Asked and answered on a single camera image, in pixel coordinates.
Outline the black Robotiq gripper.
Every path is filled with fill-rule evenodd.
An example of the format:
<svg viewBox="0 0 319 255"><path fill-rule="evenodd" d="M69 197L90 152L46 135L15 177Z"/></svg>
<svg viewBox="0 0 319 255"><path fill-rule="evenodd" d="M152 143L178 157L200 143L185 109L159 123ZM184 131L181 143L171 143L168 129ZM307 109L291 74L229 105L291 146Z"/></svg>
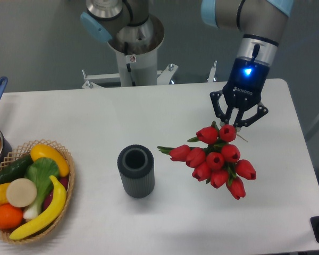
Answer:
<svg viewBox="0 0 319 255"><path fill-rule="evenodd" d="M229 79L223 90L211 92L210 98L214 113L220 119L220 125L229 124L234 108L251 109L257 105L257 112L243 120L244 110L239 110L234 122L237 132L242 127L249 127L268 113L268 108L261 101L261 92L270 68L259 63L252 63L245 59L237 58L233 64ZM224 113L220 98L224 95L227 109Z"/></svg>

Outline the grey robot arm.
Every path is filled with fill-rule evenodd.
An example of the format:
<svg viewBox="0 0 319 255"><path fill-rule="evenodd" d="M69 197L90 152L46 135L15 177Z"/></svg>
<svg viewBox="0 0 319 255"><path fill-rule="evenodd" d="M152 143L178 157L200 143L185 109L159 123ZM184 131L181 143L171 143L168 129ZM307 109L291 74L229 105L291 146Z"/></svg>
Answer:
<svg viewBox="0 0 319 255"><path fill-rule="evenodd" d="M243 38L226 85L210 94L221 124L237 130L267 114L261 92L293 7L293 1L203 1L201 17L216 28L238 29ZM86 1L80 21L97 41L115 52L121 85L157 85L161 21L148 1ZM237 115L232 118L236 109Z"/></svg>

